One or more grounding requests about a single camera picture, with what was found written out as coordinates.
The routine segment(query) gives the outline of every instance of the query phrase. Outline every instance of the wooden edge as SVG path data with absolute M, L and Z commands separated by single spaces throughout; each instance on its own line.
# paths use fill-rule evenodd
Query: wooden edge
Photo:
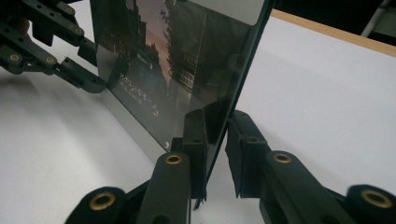
M 364 36 L 360 35 L 354 35 L 352 33 L 348 33 L 346 31 L 338 30 L 335 29 L 331 26 L 328 25 L 323 25 L 320 23 L 317 23 L 315 21 L 309 21 L 307 19 L 293 16 L 289 13 L 282 12 L 276 9 L 273 9 L 271 13 L 272 17 L 275 17 L 277 19 L 280 19 L 282 21 L 287 21 L 299 26 L 302 26 L 306 29 L 316 31 L 318 33 L 324 34 L 324 35 L 329 35 L 337 39 L 344 40 L 346 42 L 367 48 L 367 49 L 372 49 L 384 54 L 388 54 L 392 57 L 396 57 L 396 47 L 385 44 L 382 42 L 378 42 L 369 38 L 366 38 Z

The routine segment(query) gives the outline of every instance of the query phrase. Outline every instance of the white table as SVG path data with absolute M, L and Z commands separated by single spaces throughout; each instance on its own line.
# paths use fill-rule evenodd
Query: white table
M 92 39 L 86 2 L 73 7 Z M 55 45 L 58 59 L 75 53 Z M 395 87 L 395 58 L 271 18 L 237 108 L 324 186 L 396 194 Z M 0 111 L 0 223 L 63 223 L 91 190 L 129 191 L 151 175 L 99 96 L 57 77 L 1 69 Z M 207 190 L 192 223 L 262 223 L 258 200 L 235 199 L 223 150 Z

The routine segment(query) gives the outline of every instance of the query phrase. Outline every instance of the table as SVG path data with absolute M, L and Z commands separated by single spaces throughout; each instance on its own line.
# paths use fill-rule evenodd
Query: table
M 72 5 L 84 28 L 86 2 Z M 54 45 L 58 59 L 76 54 Z M 396 194 L 395 71 L 387 54 L 272 17 L 237 109 L 324 186 L 345 193 L 367 183 Z M 0 110 L 0 223 L 62 223 L 91 190 L 128 191 L 151 175 L 153 163 L 99 96 L 57 77 L 1 69 Z M 262 223 L 259 200 L 235 199 L 224 150 L 207 190 L 191 223 Z

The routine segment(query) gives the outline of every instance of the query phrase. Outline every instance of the white surface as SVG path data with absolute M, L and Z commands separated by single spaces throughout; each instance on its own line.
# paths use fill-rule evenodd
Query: white surface
M 86 2 L 73 5 L 84 28 Z M 62 59 L 71 48 L 51 52 Z M 396 194 L 395 71 L 395 58 L 271 18 L 237 107 L 323 185 Z M 0 223 L 63 223 L 91 190 L 128 191 L 152 172 L 98 96 L 57 77 L 1 69 L 0 111 Z M 258 204 L 234 198 L 221 151 L 192 223 L 262 223 Z

